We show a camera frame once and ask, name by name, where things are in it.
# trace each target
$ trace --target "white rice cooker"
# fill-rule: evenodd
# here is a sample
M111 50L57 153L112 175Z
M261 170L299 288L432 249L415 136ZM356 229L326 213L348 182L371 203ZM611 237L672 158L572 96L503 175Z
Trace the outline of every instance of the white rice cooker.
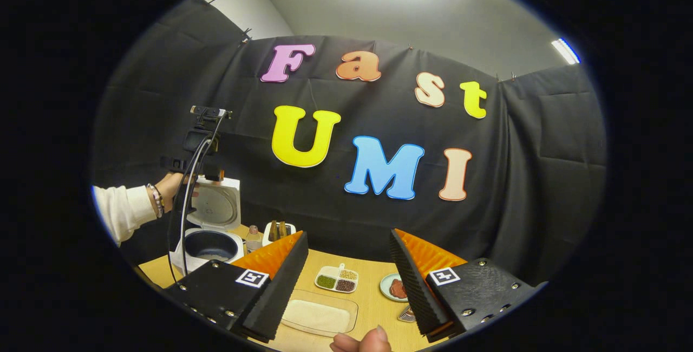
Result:
M244 255L241 237L228 232L240 225L240 181L215 182L200 175L197 183L200 187L195 191L200 195L192 198L196 210L187 220L199 228L187 229L184 235L188 273L210 260L232 263ZM179 240L175 252L169 253L171 263L184 275L181 251Z

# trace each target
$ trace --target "orange foam pad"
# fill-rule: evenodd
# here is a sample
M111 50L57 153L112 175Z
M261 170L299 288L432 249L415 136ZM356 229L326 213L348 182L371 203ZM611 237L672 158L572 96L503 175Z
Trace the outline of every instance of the orange foam pad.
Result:
M431 271L440 270L447 266L452 268L452 266L466 263L465 259L455 256L425 239L418 238L399 229L394 229L394 231L402 239L424 281L426 281L426 276Z
M263 246L260 249L253 251L250 254L234 261L232 265L240 266L246 270L260 271L269 273L270 279L279 271L279 268L284 264L286 256L293 249L296 241L299 240L303 231L297 231L291 236L286 236L282 239L277 239L274 243L268 246Z

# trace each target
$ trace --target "ceiling light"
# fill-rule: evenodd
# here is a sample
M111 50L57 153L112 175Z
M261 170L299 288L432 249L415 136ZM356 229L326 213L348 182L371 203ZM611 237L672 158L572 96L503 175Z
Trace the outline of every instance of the ceiling light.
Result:
M556 51L561 54L568 65L580 63L580 59L577 58L575 51L572 51L570 46L568 46L568 44L565 43L562 38L557 39L557 41L553 41L551 44L554 46L554 48L556 48Z

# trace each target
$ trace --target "white sleeve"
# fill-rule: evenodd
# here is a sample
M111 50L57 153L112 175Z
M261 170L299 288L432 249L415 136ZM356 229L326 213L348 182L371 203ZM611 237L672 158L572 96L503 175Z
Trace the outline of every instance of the white sleeve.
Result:
M118 246L132 237L139 226L156 219L146 186L129 189L124 186L93 187L93 190L101 219Z

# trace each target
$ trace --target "white wall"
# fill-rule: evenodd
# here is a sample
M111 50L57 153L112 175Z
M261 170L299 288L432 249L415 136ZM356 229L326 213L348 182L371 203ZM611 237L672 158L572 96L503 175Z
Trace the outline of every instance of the white wall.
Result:
M560 37L520 0L271 0L294 35L382 40L500 80L564 66Z
M294 35L270 0L214 0L211 4L253 39Z

